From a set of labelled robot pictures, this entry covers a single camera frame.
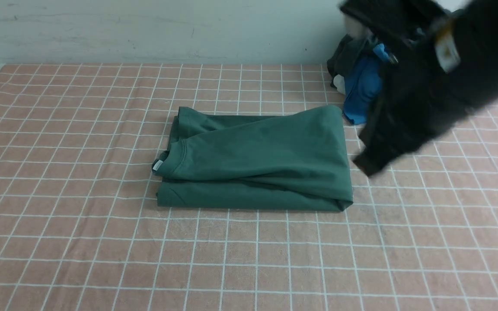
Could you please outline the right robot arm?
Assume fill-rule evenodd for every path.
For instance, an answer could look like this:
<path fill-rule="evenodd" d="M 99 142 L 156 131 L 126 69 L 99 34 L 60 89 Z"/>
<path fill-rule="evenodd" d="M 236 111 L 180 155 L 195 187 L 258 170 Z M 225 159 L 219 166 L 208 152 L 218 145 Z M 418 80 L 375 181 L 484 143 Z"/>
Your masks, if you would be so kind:
<path fill-rule="evenodd" d="M 368 177 L 498 99 L 498 0 L 472 0 L 440 14 L 413 44 L 390 38 L 379 12 L 385 8 L 368 2 L 352 12 L 380 31 L 396 59 L 380 71 L 382 90 L 359 133 L 365 147 L 352 160 Z"/>

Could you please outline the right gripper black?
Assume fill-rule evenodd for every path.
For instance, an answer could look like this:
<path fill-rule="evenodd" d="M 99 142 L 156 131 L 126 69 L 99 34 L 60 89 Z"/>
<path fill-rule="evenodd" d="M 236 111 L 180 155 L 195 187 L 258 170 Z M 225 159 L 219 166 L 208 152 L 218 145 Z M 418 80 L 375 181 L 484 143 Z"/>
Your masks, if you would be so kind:
<path fill-rule="evenodd" d="M 457 122 L 457 114 L 434 94 L 443 74 L 433 45 L 419 44 L 409 56 L 381 70 L 382 91 L 359 134 L 365 148 L 353 163 L 373 177 L 405 154 L 415 153 Z"/>

